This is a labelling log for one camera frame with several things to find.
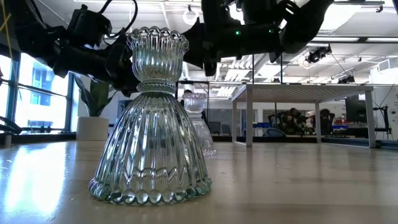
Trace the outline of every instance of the white planter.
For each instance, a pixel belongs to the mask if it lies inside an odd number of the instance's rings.
[[[106,141],[109,120],[97,117],[79,117],[77,120],[77,141]]]

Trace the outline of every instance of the glass bell base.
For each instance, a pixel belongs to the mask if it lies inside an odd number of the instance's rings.
[[[139,95],[112,130],[89,190],[125,203],[181,202],[211,189],[198,136],[170,94]]]
[[[208,126],[201,118],[191,118],[192,124],[198,134],[198,139],[201,143],[203,155],[214,156],[216,151],[213,147],[213,138],[211,137]]]

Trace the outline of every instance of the table surface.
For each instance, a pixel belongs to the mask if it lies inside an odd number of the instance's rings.
[[[373,86],[359,85],[246,84],[236,91],[232,101],[246,102],[246,92],[250,88],[253,89],[252,102],[265,103],[321,103],[373,91]]]
[[[88,193],[101,144],[0,149],[0,223],[398,223],[398,153],[331,144],[216,143],[211,194],[125,206]]]

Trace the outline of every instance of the glass candle holder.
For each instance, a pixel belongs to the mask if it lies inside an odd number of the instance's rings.
[[[113,203],[181,202],[210,191],[201,144],[173,97],[188,40],[166,28],[135,29],[128,37],[141,94],[118,118],[90,193]]]
[[[184,99],[184,108],[198,134],[201,148],[205,156],[214,156],[216,151],[213,147],[213,138],[210,130],[201,118],[201,112],[205,109],[207,95],[204,93],[186,93],[182,96]]]

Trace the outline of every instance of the potted plant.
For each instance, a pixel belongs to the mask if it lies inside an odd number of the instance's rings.
[[[108,97],[113,88],[108,83],[90,82],[88,90],[82,80],[75,76],[76,84],[80,89],[81,100],[87,107],[89,117],[79,117],[77,122],[77,141],[106,141],[108,138],[109,120],[100,118],[105,106],[108,105],[116,91]]]

